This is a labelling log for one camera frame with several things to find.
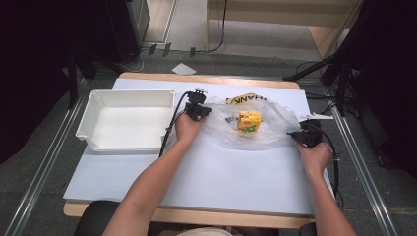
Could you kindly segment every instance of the white plastic tray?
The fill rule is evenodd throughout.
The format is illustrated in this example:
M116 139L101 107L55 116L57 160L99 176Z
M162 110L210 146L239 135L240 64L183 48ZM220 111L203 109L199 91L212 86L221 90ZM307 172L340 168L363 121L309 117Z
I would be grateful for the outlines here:
M93 90L76 136L95 151L159 152L173 90Z

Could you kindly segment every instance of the plastic bag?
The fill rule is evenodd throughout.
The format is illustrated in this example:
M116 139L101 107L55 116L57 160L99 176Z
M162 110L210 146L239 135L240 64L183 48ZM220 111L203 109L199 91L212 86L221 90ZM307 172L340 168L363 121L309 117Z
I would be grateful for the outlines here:
M287 133L299 131L300 124L294 112L266 99L250 100L240 104L225 104L209 101L212 108L202 132L211 136L225 148L261 150L276 148L283 139L291 139ZM237 130L240 111L261 112L261 125L257 133L242 133Z

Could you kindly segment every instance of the white paper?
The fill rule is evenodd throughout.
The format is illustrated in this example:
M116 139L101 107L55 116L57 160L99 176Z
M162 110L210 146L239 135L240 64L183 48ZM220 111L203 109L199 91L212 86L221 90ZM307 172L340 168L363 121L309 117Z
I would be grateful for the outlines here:
M310 114L306 95L298 89L129 79L118 79L113 89L174 89L178 102L182 93L195 87L208 90L208 99L254 92L293 108L300 119L302 114ZM294 141L246 151L221 147L211 139L199 134L194 140L162 206L313 214L310 186ZM87 147L64 199L120 201L137 176L156 159L157 155L151 154L99 155ZM326 172L325 179L330 188Z
M176 66L172 71L178 75L187 76L187 75L194 75L196 74L196 71L191 69L190 67L180 63L178 66Z

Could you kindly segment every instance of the handheld controller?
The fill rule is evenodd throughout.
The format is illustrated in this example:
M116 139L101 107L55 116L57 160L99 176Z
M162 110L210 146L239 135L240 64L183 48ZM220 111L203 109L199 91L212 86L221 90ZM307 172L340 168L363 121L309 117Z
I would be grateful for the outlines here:
M206 100L206 96L204 95L206 91L200 88L195 88L195 90L188 94L189 102L185 103L184 111L191 119L196 121L208 116L212 112L212 108L203 106Z
M323 131L319 120L305 120L300 122L302 131L288 133L292 139L298 141L307 148L312 148L323 141Z

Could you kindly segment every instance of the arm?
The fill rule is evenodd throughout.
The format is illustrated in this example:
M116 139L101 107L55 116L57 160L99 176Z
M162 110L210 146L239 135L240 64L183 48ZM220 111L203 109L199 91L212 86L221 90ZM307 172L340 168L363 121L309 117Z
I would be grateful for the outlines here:
M178 118L177 142L135 180L103 235L147 235L150 220L203 123L204 120L195 122L187 115Z
M318 235L356 235L335 202L323 177L323 172L331 157L328 146L320 143L315 147L306 148L296 143L296 147L300 151L301 161L312 187Z

